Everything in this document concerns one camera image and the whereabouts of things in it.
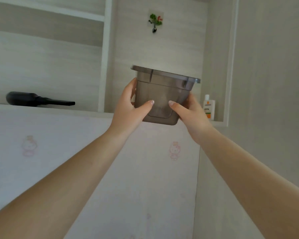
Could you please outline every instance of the translucent storage box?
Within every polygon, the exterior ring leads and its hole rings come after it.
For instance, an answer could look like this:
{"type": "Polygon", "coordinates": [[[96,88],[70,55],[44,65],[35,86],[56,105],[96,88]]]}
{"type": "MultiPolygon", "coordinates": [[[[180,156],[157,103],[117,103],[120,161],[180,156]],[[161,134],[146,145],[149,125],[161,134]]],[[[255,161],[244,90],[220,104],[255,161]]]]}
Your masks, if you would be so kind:
{"type": "Polygon", "coordinates": [[[133,65],[137,71],[135,107],[138,108],[149,100],[154,100],[154,106],[144,122],[175,125],[179,116],[168,105],[168,101],[183,104],[195,83],[200,79],[149,69],[133,65]]]}

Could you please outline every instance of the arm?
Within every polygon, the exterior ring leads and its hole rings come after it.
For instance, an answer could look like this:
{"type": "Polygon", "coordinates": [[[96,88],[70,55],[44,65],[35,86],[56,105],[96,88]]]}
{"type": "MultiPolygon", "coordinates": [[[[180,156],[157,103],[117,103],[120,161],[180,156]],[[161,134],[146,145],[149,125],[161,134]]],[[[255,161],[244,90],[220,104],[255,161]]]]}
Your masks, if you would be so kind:
{"type": "Polygon", "coordinates": [[[131,104],[136,80],[119,100],[110,128],[0,211],[0,238],[63,238],[100,180],[151,110],[131,104]]]}
{"type": "Polygon", "coordinates": [[[266,239],[299,238],[299,188],[212,127],[190,95],[187,108],[170,102],[266,239]]]}

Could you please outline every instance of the pink cartoon character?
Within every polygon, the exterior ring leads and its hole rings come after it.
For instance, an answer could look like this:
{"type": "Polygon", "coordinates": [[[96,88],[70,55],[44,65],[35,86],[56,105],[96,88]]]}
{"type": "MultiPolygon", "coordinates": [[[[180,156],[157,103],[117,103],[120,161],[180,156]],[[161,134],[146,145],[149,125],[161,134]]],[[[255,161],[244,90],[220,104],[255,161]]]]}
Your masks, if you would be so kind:
{"type": "Polygon", "coordinates": [[[37,142],[33,140],[33,136],[27,136],[21,146],[23,148],[23,156],[32,157],[37,146],[37,142]]]}
{"type": "Polygon", "coordinates": [[[173,142],[170,147],[170,157],[172,160],[176,161],[179,158],[180,145],[178,142],[173,142]]]}

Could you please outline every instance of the white bottle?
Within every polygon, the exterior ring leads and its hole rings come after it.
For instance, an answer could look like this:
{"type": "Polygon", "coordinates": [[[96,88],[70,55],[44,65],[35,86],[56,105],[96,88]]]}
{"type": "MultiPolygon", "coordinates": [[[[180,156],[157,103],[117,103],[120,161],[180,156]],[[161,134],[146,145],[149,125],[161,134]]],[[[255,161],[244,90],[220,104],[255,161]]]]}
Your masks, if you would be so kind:
{"type": "Polygon", "coordinates": [[[203,109],[204,109],[208,119],[213,121],[214,116],[215,116],[215,101],[209,100],[209,95],[205,95],[203,109]]]}

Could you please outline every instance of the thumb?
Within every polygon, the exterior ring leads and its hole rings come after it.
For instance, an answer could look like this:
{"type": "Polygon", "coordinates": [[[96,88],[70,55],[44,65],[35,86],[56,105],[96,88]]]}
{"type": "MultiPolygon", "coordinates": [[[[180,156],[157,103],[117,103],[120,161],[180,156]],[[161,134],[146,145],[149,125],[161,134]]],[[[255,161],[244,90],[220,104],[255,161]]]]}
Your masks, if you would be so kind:
{"type": "Polygon", "coordinates": [[[168,102],[169,106],[180,116],[180,118],[184,118],[186,116],[188,109],[183,107],[182,105],[174,102],[174,101],[169,101],[168,102]]]}
{"type": "Polygon", "coordinates": [[[145,102],[143,105],[141,105],[139,108],[136,108],[135,110],[142,117],[142,120],[143,120],[143,118],[150,112],[153,105],[154,105],[154,101],[151,100],[151,101],[145,102]]]}

